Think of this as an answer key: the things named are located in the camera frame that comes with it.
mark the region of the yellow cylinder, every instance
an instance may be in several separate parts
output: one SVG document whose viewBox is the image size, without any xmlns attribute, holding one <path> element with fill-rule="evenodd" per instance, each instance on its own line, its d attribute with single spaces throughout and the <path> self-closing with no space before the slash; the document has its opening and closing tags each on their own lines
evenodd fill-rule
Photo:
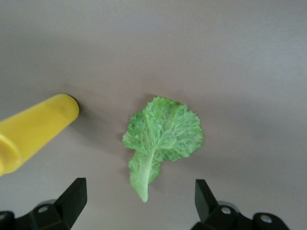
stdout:
<svg viewBox="0 0 307 230">
<path fill-rule="evenodd" d="M 0 122 L 0 176 L 11 173 L 79 115 L 77 102 L 55 95 Z"/>
</svg>

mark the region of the green leaf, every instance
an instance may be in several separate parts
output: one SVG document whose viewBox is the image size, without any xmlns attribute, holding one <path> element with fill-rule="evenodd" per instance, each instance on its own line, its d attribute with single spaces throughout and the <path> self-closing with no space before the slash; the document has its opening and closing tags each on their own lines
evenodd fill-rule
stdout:
<svg viewBox="0 0 307 230">
<path fill-rule="evenodd" d="M 156 97 L 130 119 L 123 137 L 134 149 L 129 162 L 130 184 L 143 202 L 148 199 L 148 184 L 159 175 L 161 162 L 189 157 L 203 143 L 201 122 L 186 105 Z"/>
</svg>

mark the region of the screw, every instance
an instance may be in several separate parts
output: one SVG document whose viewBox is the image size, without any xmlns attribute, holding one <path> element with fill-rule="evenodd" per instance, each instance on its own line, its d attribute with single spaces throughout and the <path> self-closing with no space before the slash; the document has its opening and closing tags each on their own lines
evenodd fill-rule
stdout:
<svg viewBox="0 0 307 230">
<path fill-rule="evenodd" d="M 48 206 L 42 206 L 39 210 L 38 213 L 46 212 L 48 210 Z"/>
<path fill-rule="evenodd" d="M 261 215 L 260 216 L 260 219 L 263 221 L 263 222 L 266 222 L 266 223 L 272 223 L 272 219 L 271 217 L 267 216 L 267 215 Z"/>
<path fill-rule="evenodd" d="M 228 208 L 228 207 L 222 207 L 222 212 L 224 214 L 230 214 L 231 213 L 231 210 Z"/>
</svg>

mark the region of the metal screw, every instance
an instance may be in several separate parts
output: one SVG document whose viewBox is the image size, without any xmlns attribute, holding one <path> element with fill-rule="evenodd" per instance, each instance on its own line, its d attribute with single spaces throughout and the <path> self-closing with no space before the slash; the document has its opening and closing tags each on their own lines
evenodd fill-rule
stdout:
<svg viewBox="0 0 307 230">
<path fill-rule="evenodd" d="M 224 214 L 230 214 L 231 213 L 231 210 L 228 208 L 228 207 L 222 207 L 222 212 Z"/>
<path fill-rule="evenodd" d="M 272 219 L 271 217 L 267 216 L 267 215 L 261 215 L 260 216 L 260 219 L 263 221 L 263 222 L 266 222 L 266 223 L 272 223 Z"/>
<path fill-rule="evenodd" d="M 5 219 L 5 216 L 6 216 L 6 213 L 1 214 L 1 215 L 0 215 L 0 221 L 3 220 L 3 219 Z"/>
<path fill-rule="evenodd" d="M 42 206 L 39 210 L 38 213 L 46 212 L 48 210 L 48 206 Z"/>
</svg>

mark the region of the yellow object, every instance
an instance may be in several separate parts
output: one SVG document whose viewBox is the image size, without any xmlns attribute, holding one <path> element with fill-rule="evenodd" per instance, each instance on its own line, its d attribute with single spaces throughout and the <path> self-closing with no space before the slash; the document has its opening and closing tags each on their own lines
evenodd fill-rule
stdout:
<svg viewBox="0 0 307 230">
<path fill-rule="evenodd" d="M 77 102 L 55 95 L 0 122 L 0 176 L 11 173 L 79 115 Z"/>
</svg>

